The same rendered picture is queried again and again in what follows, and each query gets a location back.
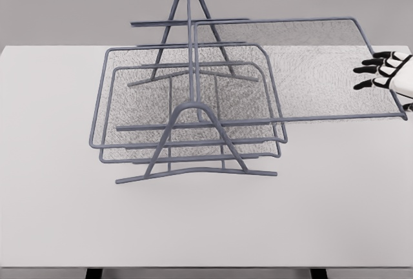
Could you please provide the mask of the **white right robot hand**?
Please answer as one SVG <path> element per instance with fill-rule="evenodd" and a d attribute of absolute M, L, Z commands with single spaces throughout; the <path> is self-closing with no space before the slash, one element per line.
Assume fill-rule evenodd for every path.
<path fill-rule="evenodd" d="M 375 75 L 372 79 L 354 85 L 354 90 L 364 88 L 392 90 L 412 100 L 403 105 L 403 110 L 413 112 L 413 54 L 398 51 L 376 52 L 373 53 L 372 59 L 362 61 L 362 67 L 354 68 L 353 72 Z"/>

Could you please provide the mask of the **large grey mesh tray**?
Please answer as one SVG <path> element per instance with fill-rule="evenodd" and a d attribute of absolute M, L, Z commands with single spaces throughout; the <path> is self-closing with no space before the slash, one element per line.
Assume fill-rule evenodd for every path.
<path fill-rule="evenodd" d="M 394 90 L 356 89 L 368 75 L 354 68 L 374 51 L 353 17 L 202 21 L 194 44 L 265 67 L 286 121 L 407 118 Z"/>

